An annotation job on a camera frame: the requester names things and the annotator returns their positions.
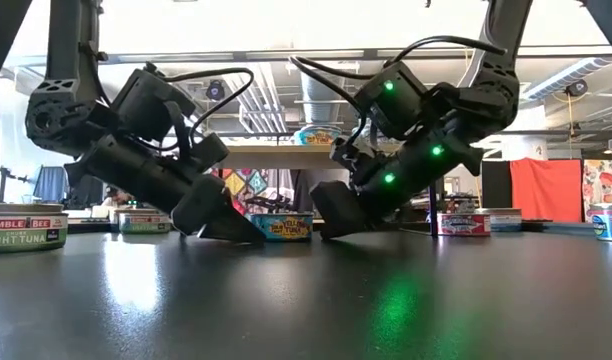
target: bumble bee light tuna can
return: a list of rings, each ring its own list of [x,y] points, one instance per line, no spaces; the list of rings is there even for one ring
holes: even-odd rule
[[[61,248],[67,232],[61,205],[0,204],[0,252]]]
[[[437,214],[439,235],[490,236],[489,214]]]

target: tuna can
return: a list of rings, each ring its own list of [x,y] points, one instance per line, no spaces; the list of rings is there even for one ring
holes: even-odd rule
[[[522,230],[522,210],[512,208],[476,209],[476,214],[490,215],[490,230],[493,232],[513,232]]]
[[[612,241],[612,204],[593,204],[589,215],[597,240]]]
[[[61,205],[0,204],[0,252],[63,247],[68,214],[62,209]]]
[[[122,234],[165,234],[170,232],[170,219],[153,209],[115,210]]]
[[[249,220],[266,236],[266,241],[310,241],[313,214],[251,214]]]
[[[489,214],[437,214],[439,235],[489,236]]]

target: table surface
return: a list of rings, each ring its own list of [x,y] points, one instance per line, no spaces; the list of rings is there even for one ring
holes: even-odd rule
[[[69,236],[0,255],[0,358],[612,359],[612,243]]]

